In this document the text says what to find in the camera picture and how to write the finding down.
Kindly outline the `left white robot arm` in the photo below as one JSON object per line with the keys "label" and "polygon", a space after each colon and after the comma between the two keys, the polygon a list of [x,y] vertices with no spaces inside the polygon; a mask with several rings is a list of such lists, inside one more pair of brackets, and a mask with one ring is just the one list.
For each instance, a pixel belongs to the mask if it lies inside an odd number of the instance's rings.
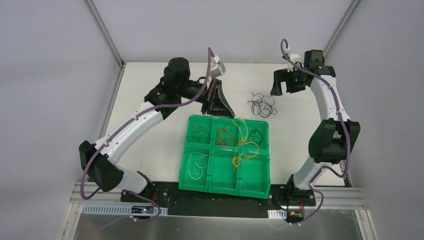
{"label": "left white robot arm", "polygon": [[118,166],[123,154],[147,131],[168,118],[177,108],[198,102],[203,115],[235,118],[226,100],[222,81],[226,71],[219,57],[212,55],[206,75],[191,80],[190,63],[183,57],[169,60],[158,84],[149,91],[138,108],[113,132],[78,147],[81,168],[103,192],[115,188],[133,192],[140,202],[152,198],[147,176]]}

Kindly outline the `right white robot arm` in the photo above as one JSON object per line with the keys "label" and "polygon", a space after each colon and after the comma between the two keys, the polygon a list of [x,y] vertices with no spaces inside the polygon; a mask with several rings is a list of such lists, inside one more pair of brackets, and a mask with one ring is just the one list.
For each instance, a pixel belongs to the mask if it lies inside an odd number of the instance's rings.
{"label": "right white robot arm", "polygon": [[290,205],[314,199],[314,183],[325,171],[340,178],[348,174],[350,154],[361,131],[359,122],[346,113],[337,89],[336,72],[325,64],[321,50],[305,52],[304,61],[289,47],[282,48],[285,69],[273,73],[272,96],[293,94],[310,88],[319,111],[320,124],[308,142],[308,158],[300,170],[292,174],[282,190],[283,199]]}

